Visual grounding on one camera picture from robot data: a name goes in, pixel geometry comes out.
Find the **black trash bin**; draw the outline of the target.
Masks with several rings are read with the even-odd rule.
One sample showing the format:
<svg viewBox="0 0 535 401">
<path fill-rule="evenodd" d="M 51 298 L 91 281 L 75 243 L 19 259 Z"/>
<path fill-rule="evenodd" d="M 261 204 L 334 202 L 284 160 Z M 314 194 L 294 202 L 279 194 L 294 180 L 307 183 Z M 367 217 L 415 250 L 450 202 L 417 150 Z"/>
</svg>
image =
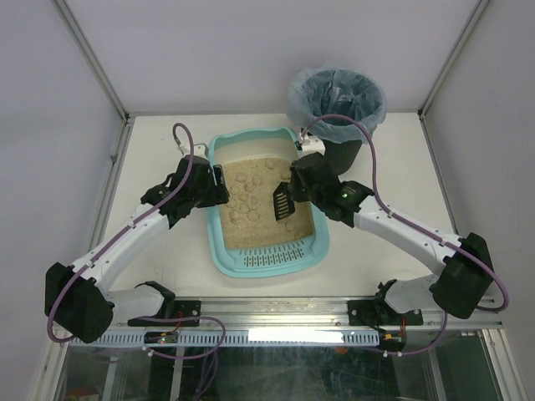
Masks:
<svg viewBox="0 0 535 401">
<path fill-rule="evenodd" d="M 364 76 L 349 70 L 330 69 L 329 81 L 322 97 L 323 114 L 341 114 L 359 119 L 360 92 Z M 337 175 L 345 173 L 353 164 L 362 142 L 346 140 L 335 143 L 325 140 L 325 155 Z"/>
</svg>

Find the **black slotted litter scoop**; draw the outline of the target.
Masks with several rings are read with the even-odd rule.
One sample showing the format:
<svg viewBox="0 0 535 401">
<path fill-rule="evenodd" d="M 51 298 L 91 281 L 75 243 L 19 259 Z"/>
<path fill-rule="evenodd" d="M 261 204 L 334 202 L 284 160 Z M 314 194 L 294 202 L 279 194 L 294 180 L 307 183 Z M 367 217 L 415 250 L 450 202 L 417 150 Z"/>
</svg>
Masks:
<svg viewBox="0 0 535 401">
<path fill-rule="evenodd" d="M 276 221 L 286 219 L 295 212 L 295 205 L 291 199 L 288 182 L 280 182 L 273 192 L 273 210 Z"/>
</svg>

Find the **teal plastic litter box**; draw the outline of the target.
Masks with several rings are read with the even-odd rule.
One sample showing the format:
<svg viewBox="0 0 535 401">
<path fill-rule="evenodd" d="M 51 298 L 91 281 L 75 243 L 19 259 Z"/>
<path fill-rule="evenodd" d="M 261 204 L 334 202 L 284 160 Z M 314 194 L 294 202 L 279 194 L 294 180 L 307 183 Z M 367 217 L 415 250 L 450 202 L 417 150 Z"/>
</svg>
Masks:
<svg viewBox="0 0 535 401">
<path fill-rule="evenodd" d="M 298 158 L 297 135 L 288 127 L 218 135 L 208 146 L 220 165 L 229 201 L 207 212 L 212 259 L 233 278 L 267 278 L 319 264 L 330 245 L 327 219 L 308 202 L 276 220 L 273 192 L 290 179 Z"/>
</svg>

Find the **translucent blue bin liner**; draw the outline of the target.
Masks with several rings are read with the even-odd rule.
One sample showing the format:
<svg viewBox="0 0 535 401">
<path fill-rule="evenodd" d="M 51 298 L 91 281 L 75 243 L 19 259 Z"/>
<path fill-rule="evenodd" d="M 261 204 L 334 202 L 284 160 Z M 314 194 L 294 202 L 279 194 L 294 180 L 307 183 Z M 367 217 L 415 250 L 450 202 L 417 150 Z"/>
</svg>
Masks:
<svg viewBox="0 0 535 401">
<path fill-rule="evenodd" d="M 371 135 L 386 113 L 385 93 L 373 79 L 332 64 L 303 69 L 288 84 L 286 115 L 301 128 L 322 115 L 340 114 L 360 122 Z"/>
</svg>

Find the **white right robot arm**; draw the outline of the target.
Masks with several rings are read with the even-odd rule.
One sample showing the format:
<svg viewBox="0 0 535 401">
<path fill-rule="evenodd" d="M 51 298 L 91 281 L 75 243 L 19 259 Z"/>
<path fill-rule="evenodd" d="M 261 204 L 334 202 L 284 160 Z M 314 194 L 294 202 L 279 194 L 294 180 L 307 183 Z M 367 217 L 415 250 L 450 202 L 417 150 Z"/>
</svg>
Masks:
<svg viewBox="0 0 535 401">
<path fill-rule="evenodd" d="M 479 308 L 492 284 L 493 271 L 487 243 L 481 236 L 447 234 L 382 206 L 369 187 L 341 181 L 320 153 L 295 160 L 290 172 L 289 201 L 308 201 L 330 220 L 389 242 L 429 270 L 424 277 L 381 284 L 374 298 L 376 307 L 397 314 L 439 307 L 460 319 L 469 318 Z"/>
</svg>

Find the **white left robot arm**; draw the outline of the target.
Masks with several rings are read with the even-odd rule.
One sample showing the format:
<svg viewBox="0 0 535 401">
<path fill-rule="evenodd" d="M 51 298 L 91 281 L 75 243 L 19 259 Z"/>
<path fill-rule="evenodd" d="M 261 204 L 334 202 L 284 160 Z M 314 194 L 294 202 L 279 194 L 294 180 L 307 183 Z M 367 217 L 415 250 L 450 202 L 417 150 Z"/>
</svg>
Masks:
<svg viewBox="0 0 535 401">
<path fill-rule="evenodd" d="M 148 281 L 130 290 L 112 285 L 136 256 L 192 210 L 224 205 L 229 192 L 220 165 L 203 156 L 183 157 L 176 172 L 150 188 L 127 221 L 109 239 L 65 266 L 54 263 L 45 275 L 44 312 L 72 338 L 93 343 L 122 322 L 175 318 L 176 295 Z"/>
</svg>

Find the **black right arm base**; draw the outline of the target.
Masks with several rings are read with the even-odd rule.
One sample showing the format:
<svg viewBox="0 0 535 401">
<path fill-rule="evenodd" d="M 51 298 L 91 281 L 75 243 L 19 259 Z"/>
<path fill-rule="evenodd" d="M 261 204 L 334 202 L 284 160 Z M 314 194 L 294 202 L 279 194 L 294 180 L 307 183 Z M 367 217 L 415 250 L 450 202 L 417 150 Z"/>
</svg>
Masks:
<svg viewBox="0 0 535 401">
<path fill-rule="evenodd" d="M 350 326 L 419 327 L 423 325 L 420 309 L 398 313 L 385 303 L 371 299 L 349 300 L 346 305 Z"/>
</svg>

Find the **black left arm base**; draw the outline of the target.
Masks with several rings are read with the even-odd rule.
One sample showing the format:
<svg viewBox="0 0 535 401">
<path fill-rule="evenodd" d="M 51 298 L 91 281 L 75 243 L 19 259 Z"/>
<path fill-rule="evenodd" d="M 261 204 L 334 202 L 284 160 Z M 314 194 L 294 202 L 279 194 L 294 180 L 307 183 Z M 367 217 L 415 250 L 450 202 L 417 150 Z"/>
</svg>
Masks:
<svg viewBox="0 0 535 401">
<path fill-rule="evenodd" d="M 147 321 L 143 318 L 130 319 L 127 324 L 129 327 L 198 327 L 199 320 L 191 320 L 187 322 L 178 322 L 177 319 L 184 317 L 199 317 L 201 315 L 201 301 L 174 299 L 172 301 L 164 301 L 160 311 L 153 316 L 157 318 L 157 322 Z"/>
</svg>

